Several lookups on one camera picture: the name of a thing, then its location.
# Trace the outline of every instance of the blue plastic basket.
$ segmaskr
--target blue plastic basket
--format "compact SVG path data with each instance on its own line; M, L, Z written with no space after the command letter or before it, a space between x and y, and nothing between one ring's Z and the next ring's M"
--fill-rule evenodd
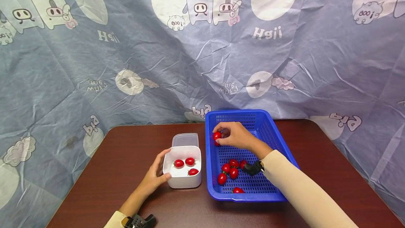
M245 159L253 164L257 161L256 156L248 150L240 150L231 146L215 146L212 138L214 127L222 121L239 121L255 137L267 143L273 150L278 150L286 158L298 167L285 141L270 114L264 110L224 110L207 113L205 118L205 148L207 156L207 188L210 195L218 201L234 202L279 202L286 201L283 194L272 185L260 172L251 177L239 169L236 180L229 178L225 185L217 182L224 163L229 159L241 161ZM235 187L242 188L244 194L232 193Z

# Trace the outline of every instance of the pink bow print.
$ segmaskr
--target pink bow print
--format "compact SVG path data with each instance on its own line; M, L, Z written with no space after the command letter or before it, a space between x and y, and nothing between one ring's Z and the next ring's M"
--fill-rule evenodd
M65 22L65 26L70 30L74 29L77 25L77 21L74 18L72 18L70 21Z
M229 26L233 26L233 25L235 25L236 23L238 23L240 21L240 17L239 17L239 15L237 15L237 16L235 16L235 17L233 17L233 18L230 18L229 20L228 20L228 25Z

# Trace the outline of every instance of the wrist strap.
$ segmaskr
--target wrist strap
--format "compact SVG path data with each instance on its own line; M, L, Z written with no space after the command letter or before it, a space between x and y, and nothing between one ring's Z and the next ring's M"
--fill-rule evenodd
M124 218L121 224L124 228L153 228L156 225L156 218L151 214L146 219L143 219L137 214L134 218Z
M264 172L264 167L262 166L260 160L254 162L253 165L246 163L243 167L243 172L246 172L250 176L258 174L260 171Z

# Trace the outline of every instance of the container lid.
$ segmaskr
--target container lid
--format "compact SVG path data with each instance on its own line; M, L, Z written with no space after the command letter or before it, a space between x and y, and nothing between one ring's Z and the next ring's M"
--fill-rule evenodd
M175 146L197 146L198 134L197 133L183 133L177 134L173 137L172 147Z

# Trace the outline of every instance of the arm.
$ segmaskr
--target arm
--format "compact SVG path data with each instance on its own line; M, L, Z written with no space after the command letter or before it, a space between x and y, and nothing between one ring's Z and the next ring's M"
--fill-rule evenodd
M121 221L125 217L133 217L138 213L143 202L163 183L171 178L170 173L163 174L163 158L170 149L164 150L156 156L139 186L134 190L124 204L116 211L104 228L122 228Z
M312 228L354 228L355 223L311 178L297 169L279 151L255 138L239 122L220 122L213 132L225 138L220 145L245 148L262 161L264 175L293 205Z

